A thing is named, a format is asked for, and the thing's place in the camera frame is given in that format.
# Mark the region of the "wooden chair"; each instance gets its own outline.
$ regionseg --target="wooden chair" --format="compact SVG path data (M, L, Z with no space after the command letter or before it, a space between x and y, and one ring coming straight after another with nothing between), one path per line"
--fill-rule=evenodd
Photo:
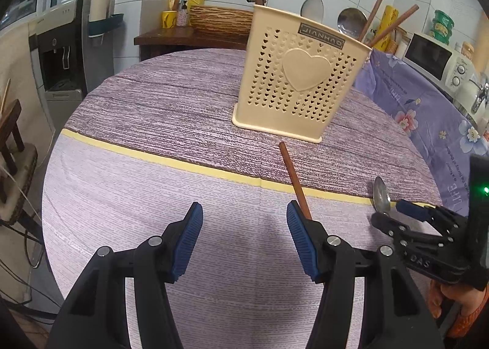
M17 120L21 110L19 100L15 99L5 108L0 119L0 153L6 162L6 169L16 181L12 181L0 169L0 222L3 225L19 222L35 238L42 241L41 226L24 211L25 198L19 190L20 187L27 195L37 164L36 147L33 144L24 144L20 137ZM11 134L16 149L9 149L7 146Z

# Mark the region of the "microwave oven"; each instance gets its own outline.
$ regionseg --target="microwave oven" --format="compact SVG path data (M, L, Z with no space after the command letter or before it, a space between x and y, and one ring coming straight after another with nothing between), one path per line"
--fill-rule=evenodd
M415 33L403 61L431 81L451 102L461 85L478 82L472 61L423 33Z

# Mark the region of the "basket label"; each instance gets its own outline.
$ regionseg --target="basket label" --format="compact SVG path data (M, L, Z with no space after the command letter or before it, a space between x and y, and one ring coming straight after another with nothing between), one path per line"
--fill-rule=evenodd
M330 46L339 48L340 50L343 49L343 45L345 44L345 41L342 38L307 24L301 24L301 26L299 26L298 33L300 35L312 37L313 39L322 41L323 43L327 43Z

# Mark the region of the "wicker basket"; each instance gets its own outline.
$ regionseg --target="wicker basket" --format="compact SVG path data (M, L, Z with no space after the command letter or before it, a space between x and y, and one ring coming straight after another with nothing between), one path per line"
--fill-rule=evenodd
M370 52L315 21L255 5L234 125L321 142Z
M253 13L242 9L192 6L190 25L198 30L224 35L248 36Z

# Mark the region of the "metal bolt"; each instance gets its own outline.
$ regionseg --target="metal bolt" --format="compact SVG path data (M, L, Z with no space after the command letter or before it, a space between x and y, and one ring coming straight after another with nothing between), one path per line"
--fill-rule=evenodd
M339 246L341 243L341 239L338 236L329 236L326 241L331 246Z
M392 251L392 248L389 246L382 246L381 247L381 254L384 254L385 256L390 256L392 255L394 251Z
M107 247L107 246L103 246L97 250L97 255L98 256L106 256L109 252L111 252L111 248Z
M159 246L161 244L161 242L162 242L162 240L161 240L160 236L153 236L153 237L150 237L150 239L148 240L148 244L151 247Z

